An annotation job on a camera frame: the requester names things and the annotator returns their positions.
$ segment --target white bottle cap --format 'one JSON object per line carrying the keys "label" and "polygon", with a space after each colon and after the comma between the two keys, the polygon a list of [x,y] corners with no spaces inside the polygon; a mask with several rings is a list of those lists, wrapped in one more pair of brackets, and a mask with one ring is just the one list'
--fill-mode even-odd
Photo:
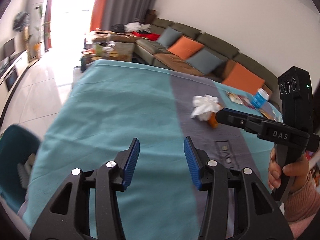
{"label": "white bottle cap", "polygon": [[265,100],[269,100],[269,95],[267,92],[265,92],[262,88],[258,89],[259,94],[265,99]]}

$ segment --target camera lens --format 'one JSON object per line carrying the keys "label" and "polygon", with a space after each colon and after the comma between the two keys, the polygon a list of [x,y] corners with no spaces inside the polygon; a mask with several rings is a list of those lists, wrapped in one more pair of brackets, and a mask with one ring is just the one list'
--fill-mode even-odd
{"label": "camera lens", "polygon": [[294,78],[291,79],[291,88],[292,91],[295,91],[297,89],[297,82]]}
{"label": "camera lens", "polygon": [[283,92],[284,92],[283,84],[280,84],[280,93],[281,93],[281,95],[283,94]]}
{"label": "camera lens", "polygon": [[288,81],[288,80],[286,80],[286,81],[284,82],[284,91],[285,91],[286,94],[289,94],[289,93],[290,93],[290,84],[289,84],[289,81]]}

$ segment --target crumpled tissue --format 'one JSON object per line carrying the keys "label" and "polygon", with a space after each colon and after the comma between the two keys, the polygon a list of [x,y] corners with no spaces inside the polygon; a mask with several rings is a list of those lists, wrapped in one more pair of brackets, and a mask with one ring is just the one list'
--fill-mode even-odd
{"label": "crumpled tissue", "polygon": [[191,118],[197,117],[201,121],[208,121],[212,112],[216,113],[220,110],[218,104],[219,99],[210,95],[204,97],[193,97],[192,104],[195,108],[191,114]]}

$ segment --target blue gripper pad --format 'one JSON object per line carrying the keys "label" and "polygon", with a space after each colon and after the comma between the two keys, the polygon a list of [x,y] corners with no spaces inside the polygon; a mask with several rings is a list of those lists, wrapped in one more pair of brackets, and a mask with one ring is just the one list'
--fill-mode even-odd
{"label": "blue gripper pad", "polygon": [[196,157],[194,155],[190,142],[188,141],[187,138],[185,138],[184,140],[183,148],[184,148],[184,154],[186,155],[192,182],[193,184],[195,184],[196,188],[200,190],[200,188],[202,187],[201,178],[200,178],[200,168],[196,161]]}
{"label": "blue gripper pad", "polygon": [[131,184],[133,172],[134,172],[134,169],[136,168],[139,153],[140,153],[140,142],[137,139],[131,149],[130,156],[124,167],[124,178],[122,182],[122,186],[124,187],[124,189],[126,189]]}

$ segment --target silver screw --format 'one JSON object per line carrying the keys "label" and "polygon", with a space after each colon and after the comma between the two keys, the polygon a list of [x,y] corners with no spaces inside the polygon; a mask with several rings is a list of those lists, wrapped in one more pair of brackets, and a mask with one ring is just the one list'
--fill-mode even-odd
{"label": "silver screw", "polygon": [[210,167],[215,167],[215,166],[218,165],[218,163],[217,163],[215,160],[209,160],[209,161],[208,161],[208,165],[209,165]]}
{"label": "silver screw", "polygon": [[75,169],[73,169],[73,170],[71,171],[71,174],[76,176],[76,175],[79,175],[80,172],[81,172],[81,169],[75,168]]}
{"label": "silver screw", "polygon": [[247,175],[250,175],[252,173],[252,170],[250,168],[244,168],[243,172]]}
{"label": "silver screw", "polygon": [[112,168],[114,166],[116,166],[116,162],[114,162],[114,161],[107,162],[107,167],[108,168]]}

